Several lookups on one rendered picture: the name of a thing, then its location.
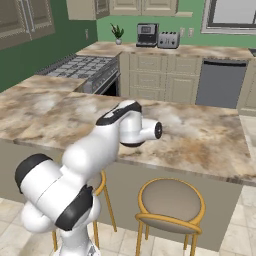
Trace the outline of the black coffee machine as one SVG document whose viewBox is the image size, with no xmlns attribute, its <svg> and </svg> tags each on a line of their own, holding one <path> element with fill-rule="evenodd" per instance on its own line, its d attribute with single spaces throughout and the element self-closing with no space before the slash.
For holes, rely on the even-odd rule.
<svg viewBox="0 0 256 256">
<path fill-rule="evenodd" d="M 137 24 L 137 47 L 155 47 L 158 40 L 158 23 Z"/>
</svg>

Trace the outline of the yellow stool with grey seat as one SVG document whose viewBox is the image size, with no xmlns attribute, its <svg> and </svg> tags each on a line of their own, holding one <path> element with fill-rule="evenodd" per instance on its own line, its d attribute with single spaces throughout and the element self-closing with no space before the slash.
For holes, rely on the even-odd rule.
<svg viewBox="0 0 256 256">
<path fill-rule="evenodd" d="M 138 221 L 136 256 L 140 256 L 142 232 L 148 239 L 150 227 L 183 234 L 183 250 L 187 249 L 189 237 L 192 237 L 190 256 L 195 256 L 206 205 L 193 185 L 176 178 L 155 178 L 141 187 L 138 207 L 140 212 L 135 215 Z"/>
<path fill-rule="evenodd" d="M 108 206 L 108 211 L 110 214 L 111 222 L 114 231 L 117 231 L 117 226 L 107 190 L 107 185 L 106 185 L 106 172 L 104 170 L 101 171 L 100 174 L 96 175 L 94 178 L 89 180 L 89 184 L 93 187 L 94 193 L 96 195 L 100 195 L 101 192 L 104 192 L 104 196 L 106 199 L 106 204 Z M 57 243 L 57 235 L 56 232 L 52 232 L 52 240 L 53 240 L 53 247 L 54 247 L 54 254 L 53 256 L 57 256 L 57 251 L 58 251 L 58 243 Z"/>
</svg>

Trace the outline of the kitchen island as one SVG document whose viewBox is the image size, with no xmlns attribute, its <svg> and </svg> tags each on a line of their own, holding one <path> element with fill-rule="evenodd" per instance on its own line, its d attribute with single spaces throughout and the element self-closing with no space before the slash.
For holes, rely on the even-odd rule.
<svg viewBox="0 0 256 256">
<path fill-rule="evenodd" d="M 61 170 L 84 185 L 106 170 L 121 225 L 137 228 L 138 193 L 153 178 L 179 178 L 202 194 L 199 244 L 222 244 L 242 187 L 256 183 L 238 113 L 232 109 L 124 100 L 77 93 L 43 77 L 0 93 L 0 162 L 19 164 L 40 149 L 63 153 Z"/>
</svg>

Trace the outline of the grey-brown tall cupboard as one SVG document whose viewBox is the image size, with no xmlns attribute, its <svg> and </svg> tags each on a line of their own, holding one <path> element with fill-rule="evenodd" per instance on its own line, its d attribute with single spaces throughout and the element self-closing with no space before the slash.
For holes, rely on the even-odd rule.
<svg viewBox="0 0 256 256">
<path fill-rule="evenodd" d="M 0 0 L 0 50 L 54 32 L 50 0 Z"/>
</svg>

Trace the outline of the beige wall cupboards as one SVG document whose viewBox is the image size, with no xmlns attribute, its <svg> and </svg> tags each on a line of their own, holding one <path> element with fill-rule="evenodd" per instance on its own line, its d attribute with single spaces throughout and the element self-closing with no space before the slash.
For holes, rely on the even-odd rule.
<svg viewBox="0 0 256 256">
<path fill-rule="evenodd" d="M 66 0 L 70 20 L 98 20 L 113 16 L 191 17 L 178 10 L 179 0 Z"/>
</svg>

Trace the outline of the steel range with gas hob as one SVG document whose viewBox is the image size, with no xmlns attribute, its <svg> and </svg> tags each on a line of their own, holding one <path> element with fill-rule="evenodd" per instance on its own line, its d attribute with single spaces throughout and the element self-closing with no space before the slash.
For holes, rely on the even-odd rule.
<svg viewBox="0 0 256 256">
<path fill-rule="evenodd" d="M 36 71 L 37 75 L 84 79 L 78 91 L 106 96 L 119 95 L 119 67 L 116 57 L 70 54 Z"/>
</svg>

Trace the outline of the green potted plant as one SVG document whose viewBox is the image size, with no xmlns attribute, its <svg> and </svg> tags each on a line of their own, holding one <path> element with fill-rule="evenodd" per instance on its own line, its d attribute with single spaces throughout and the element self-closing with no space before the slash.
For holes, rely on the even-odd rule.
<svg viewBox="0 0 256 256">
<path fill-rule="evenodd" d="M 112 33 L 116 38 L 116 44 L 121 45 L 122 44 L 121 37 L 124 34 L 124 30 L 121 29 L 118 25 L 112 25 Z"/>
</svg>

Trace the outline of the beige base cupboards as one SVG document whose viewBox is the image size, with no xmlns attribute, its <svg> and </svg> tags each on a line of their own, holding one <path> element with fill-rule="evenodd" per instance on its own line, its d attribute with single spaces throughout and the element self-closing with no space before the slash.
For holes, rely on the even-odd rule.
<svg viewBox="0 0 256 256">
<path fill-rule="evenodd" d="M 204 59 L 216 58 L 123 53 L 119 57 L 120 94 L 126 97 L 196 104 Z M 248 64 L 235 108 L 241 115 L 256 117 L 256 60 L 244 61 Z"/>
</svg>

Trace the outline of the grey dishwasher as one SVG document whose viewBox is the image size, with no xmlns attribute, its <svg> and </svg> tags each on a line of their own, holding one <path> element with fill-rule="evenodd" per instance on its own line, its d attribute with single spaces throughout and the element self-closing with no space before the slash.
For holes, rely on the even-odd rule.
<svg viewBox="0 0 256 256">
<path fill-rule="evenodd" d="M 196 104 L 234 109 L 245 77 L 247 61 L 204 59 Z"/>
</svg>

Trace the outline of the silver toaster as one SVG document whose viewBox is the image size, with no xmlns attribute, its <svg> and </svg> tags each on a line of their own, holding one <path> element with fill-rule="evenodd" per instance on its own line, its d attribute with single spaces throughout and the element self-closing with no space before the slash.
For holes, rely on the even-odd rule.
<svg viewBox="0 0 256 256">
<path fill-rule="evenodd" d="M 157 47 L 161 49 L 177 49 L 180 43 L 179 32 L 160 32 Z"/>
</svg>

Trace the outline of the window with grey frame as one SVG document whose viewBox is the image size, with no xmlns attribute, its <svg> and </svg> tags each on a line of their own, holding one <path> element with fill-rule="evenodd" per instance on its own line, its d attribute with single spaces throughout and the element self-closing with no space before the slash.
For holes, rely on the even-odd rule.
<svg viewBox="0 0 256 256">
<path fill-rule="evenodd" d="M 205 0 L 201 32 L 256 35 L 256 0 Z"/>
</svg>

